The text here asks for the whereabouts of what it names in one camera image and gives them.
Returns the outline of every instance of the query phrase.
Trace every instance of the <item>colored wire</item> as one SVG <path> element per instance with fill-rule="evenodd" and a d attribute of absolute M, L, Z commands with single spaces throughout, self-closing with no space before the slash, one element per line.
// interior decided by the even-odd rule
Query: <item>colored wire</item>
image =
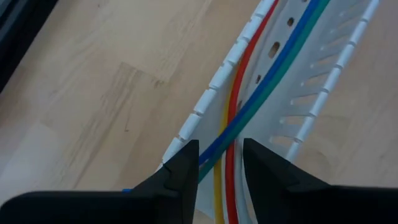
<path fill-rule="evenodd" d="M 220 134 L 224 131 L 228 122 L 228 100 L 225 102 L 223 118 L 221 119 Z M 224 224 L 224 210 L 223 210 L 223 178 L 221 175 L 222 168 L 221 158 L 218 159 L 213 169 L 213 185 L 214 185 L 214 211 L 215 211 L 215 223 Z"/>
<path fill-rule="evenodd" d="M 279 0 L 275 0 L 272 3 L 271 8 L 266 14 L 265 18 L 262 20 L 259 28 L 256 33 L 253 35 L 253 38 L 250 40 L 248 47 L 246 48 L 241 64 L 236 73 L 232 91 L 231 98 L 229 99 L 229 108 L 228 108 L 228 123 L 232 121 L 232 119 L 236 115 L 237 107 L 238 107 L 238 96 L 239 90 L 241 89 L 241 84 L 243 80 L 244 73 L 246 71 L 246 67 L 250 61 L 253 50 L 257 44 L 257 41 L 260 38 L 266 24 L 268 23 L 269 18 L 275 10 L 276 5 Z M 246 206 L 246 199 L 244 198 L 243 191 L 243 179 L 242 179 L 242 154 L 239 151 L 235 152 L 235 143 L 232 142 L 229 145 L 229 148 L 226 151 L 225 157 L 225 191 L 226 191 L 226 202 L 228 209 L 228 220 L 232 218 L 238 218 L 236 209 L 239 213 L 239 220 L 241 223 L 251 223 L 250 215 L 248 212 L 248 208 Z"/>
<path fill-rule="evenodd" d="M 215 162 L 222 156 L 224 150 L 229 146 L 241 130 L 247 125 L 250 119 L 256 114 L 263 102 L 268 98 L 276 85 L 283 78 L 286 71 L 299 54 L 311 30 L 317 23 L 323 10 L 328 5 L 329 0 L 311 0 L 306 8 L 302 18 L 298 22 L 292 35 L 289 37 L 285 47 L 282 49 L 277 60 L 271 66 L 267 75 L 260 82 L 260 85 L 254 90 L 248 102 L 239 111 L 231 124 L 211 143 L 209 148 L 201 155 L 202 162 L 206 157 L 210 159 L 205 163 L 199 172 L 199 181 L 201 181 L 214 166 Z"/>

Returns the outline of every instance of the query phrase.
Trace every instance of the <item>green cable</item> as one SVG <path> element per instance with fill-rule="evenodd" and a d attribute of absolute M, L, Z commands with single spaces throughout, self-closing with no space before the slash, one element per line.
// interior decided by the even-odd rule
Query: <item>green cable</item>
<path fill-rule="evenodd" d="M 302 33 L 299 35 L 296 43 L 292 47 L 283 64 L 280 66 L 275 74 L 275 77 L 270 81 L 268 86 L 260 94 L 259 98 L 253 103 L 252 107 L 249 108 L 248 112 L 243 115 L 242 119 L 236 125 L 236 127 L 226 136 L 225 140 L 220 144 L 219 148 L 216 150 L 214 155 L 203 165 L 199 171 L 199 182 L 205 178 L 207 173 L 213 168 L 217 160 L 223 155 L 224 150 L 228 147 L 229 143 L 232 142 L 236 136 L 243 130 L 243 128 L 248 124 L 250 119 L 256 114 L 261 105 L 267 100 L 269 95 L 274 91 L 275 87 L 279 84 L 283 76 L 286 74 L 287 70 L 293 64 L 294 59 L 299 54 L 301 48 L 303 47 L 305 41 L 310 35 L 312 29 L 317 23 L 322 12 L 327 7 L 330 0 L 320 0 L 318 7 L 314 10 L 311 18 L 308 20 L 307 24 L 303 28 Z"/>

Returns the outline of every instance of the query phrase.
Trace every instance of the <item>white cable organizer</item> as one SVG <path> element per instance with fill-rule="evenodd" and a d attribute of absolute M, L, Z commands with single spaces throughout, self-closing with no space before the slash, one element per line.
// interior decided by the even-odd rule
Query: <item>white cable organizer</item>
<path fill-rule="evenodd" d="M 178 136 L 167 148 L 162 159 L 163 163 L 191 139 L 199 140 L 200 153 L 216 139 L 224 103 L 233 82 L 233 71 L 236 70 L 244 49 L 273 2 L 273 0 L 262 0 L 259 3 L 223 64 L 215 73 L 209 89 L 205 90 Z M 248 100 L 278 57 L 309 2 L 279 1 L 261 34 L 244 74 L 239 94 L 239 101 L 242 101 L 242 104 Z M 378 4 L 379 0 L 329 2 L 283 79 L 238 136 L 236 154 L 241 153 L 244 138 L 253 138 L 287 160 L 295 159 Z M 276 42 L 279 43 L 279 48 L 271 58 L 269 52 Z M 243 169 L 242 174 L 246 201 L 248 207 L 251 207 Z M 224 218 L 227 221 L 226 206 L 225 202 L 223 203 Z M 196 208 L 209 217 L 214 217 L 213 171 L 209 172 L 198 186 Z"/>

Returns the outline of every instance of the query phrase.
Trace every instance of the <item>wood grain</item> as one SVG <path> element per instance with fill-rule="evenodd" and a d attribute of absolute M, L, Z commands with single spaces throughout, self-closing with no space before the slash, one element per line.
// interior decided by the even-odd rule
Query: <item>wood grain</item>
<path fill-rule="evenodd" d="M 0 202 L 151 175 L 257 3 L 60 0 L 0 95 Z M 398 186 L 397 7 L 382 1 L 301 150 L 319 178 Z"/>

